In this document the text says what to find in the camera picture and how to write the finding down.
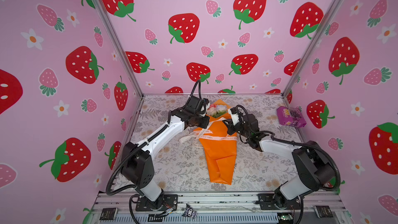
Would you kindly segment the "clear ribbon strip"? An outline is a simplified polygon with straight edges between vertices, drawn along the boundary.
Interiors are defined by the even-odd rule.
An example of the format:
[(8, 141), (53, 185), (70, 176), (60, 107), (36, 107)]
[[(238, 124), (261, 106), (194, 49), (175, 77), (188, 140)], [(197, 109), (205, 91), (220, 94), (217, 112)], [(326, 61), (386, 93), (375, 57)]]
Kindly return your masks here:
[(190, 139), (195, 139), (195, 140), (206, 139), (206, 140), (213, 140), (213, 141), (226, 141), (226, 140), (228, 140), (228, 141), (229, 140), (237, 141), (238, 137), (237, 137), (236, 134), (235, 135), (226, 134), (225, 136), (221, 136), (221, 135), (218, 135), (218, 134), (213, 134), (212, 130), (210, 130), (210, 128), (211, 128), (213, 123), (222, 122), (223, 120), (227, 120), (227, 119), (224, 118), (224, 117), (221, 117), (221, 118), (218, 118), (215, 121), (211, 121), (208, 124), (207, 128), (202, 129), (201, 131), (193, 131), (188, 136), (184, 136), (184, 137), (180, 138), (179, 141), (181, 143), (184, 143), (184, 142), (186, 142), (186, 141), (188, 141)]

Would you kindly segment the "white blue fake rose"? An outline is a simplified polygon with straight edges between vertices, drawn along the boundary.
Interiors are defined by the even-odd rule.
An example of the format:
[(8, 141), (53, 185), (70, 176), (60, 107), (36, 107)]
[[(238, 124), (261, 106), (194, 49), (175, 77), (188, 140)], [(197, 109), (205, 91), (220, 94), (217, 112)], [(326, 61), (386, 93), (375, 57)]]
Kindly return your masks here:
[(224, 115), (228, 111), (228, 107), (225, 105), (217, 105), (216, 106), (216, 114), (217, 115)]

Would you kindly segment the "orange wrapping paper sheet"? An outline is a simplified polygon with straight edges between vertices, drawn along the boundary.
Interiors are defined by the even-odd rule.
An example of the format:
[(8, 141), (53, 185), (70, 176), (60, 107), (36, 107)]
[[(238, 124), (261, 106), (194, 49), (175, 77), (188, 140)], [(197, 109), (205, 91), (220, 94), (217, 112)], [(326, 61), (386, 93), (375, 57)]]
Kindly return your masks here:
[[(225, 113), (218, 117), (230, 119), (230, 115)], [(210, 122), (218, 118), (210, 117)], [(201, 131), (202, 128), (197, 128), (195, 131)], [(213, 134), (225, 136), (227, 134), (227, 127), (223, 122), (215, 122), (212, 124), (210, 130)], [(209, 179), (212, 183), (232, 184), (235, 162), (237, 157), (237, 141), (213, 141), (206, 139), (199, 139), (205, 152), (205, 157), (208, 166)]]

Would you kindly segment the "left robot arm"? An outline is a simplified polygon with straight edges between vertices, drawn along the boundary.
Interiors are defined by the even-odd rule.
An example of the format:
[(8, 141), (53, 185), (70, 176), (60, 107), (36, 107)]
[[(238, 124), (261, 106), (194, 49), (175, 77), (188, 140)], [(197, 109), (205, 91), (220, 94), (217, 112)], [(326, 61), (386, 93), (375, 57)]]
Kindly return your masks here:
[[(138, 143), (127, 143), (122, 151), (121, 162), (107, 183), (106, 194), (113, 196), (133, 188), (152, 203), (162, 202), (164, 192), (153, 180), (153, 158), (177, 134), (188, 127), (206, 129), (209, 125), (209, 116), (206, 115), (209, 106), (208, 99), (192, 95), (184, 106), (169, 111), (167, 121), (155, 132)], [(131, 184), (112, 190), (112, 184), (118, 174), (123, 175)]]

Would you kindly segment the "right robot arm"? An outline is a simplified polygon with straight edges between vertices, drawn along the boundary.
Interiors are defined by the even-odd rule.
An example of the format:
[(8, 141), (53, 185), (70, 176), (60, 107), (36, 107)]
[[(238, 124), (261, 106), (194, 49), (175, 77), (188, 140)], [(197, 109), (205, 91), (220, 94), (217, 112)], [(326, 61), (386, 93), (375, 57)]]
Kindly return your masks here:
[(273, 203), (277, 208), (287, 208), (291, 201), (302, 201), (306, 195), (318, 190), (337, 191), (340, 188), (341, 174), (337, 164), (318, 143), (286, 141), (277, 138), (274, 132), (261, 131), (257, 118), (242, 105), (229, 109), (228, 113), (231, 117), (223, 123), (229, 135), (239, 134), (251, 148), (294, 162), (297, 176), (274, 191)]

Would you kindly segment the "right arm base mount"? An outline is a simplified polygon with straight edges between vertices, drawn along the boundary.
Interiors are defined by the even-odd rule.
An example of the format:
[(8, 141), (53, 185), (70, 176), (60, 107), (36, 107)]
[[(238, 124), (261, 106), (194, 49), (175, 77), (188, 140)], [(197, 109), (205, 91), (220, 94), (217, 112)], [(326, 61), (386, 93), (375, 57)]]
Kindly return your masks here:
[(287, 200), (283, 195), (274, 193), (258, 194), (257, 203), (260, 205), (261, 210), (300, 210), (301, 202), (299, 197), (292, 200)]

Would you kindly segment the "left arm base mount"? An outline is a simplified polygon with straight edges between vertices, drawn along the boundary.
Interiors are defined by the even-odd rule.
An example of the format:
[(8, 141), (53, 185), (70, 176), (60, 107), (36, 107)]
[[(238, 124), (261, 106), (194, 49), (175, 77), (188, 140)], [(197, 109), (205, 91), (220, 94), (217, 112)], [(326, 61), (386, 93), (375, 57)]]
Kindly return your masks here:
[(178, 203), (178, 195), (164, 194), (151, 201), (147, 197), (141, 197), (135, 207), (137, 212), (166, 211), (170, 208), (176, 209)]

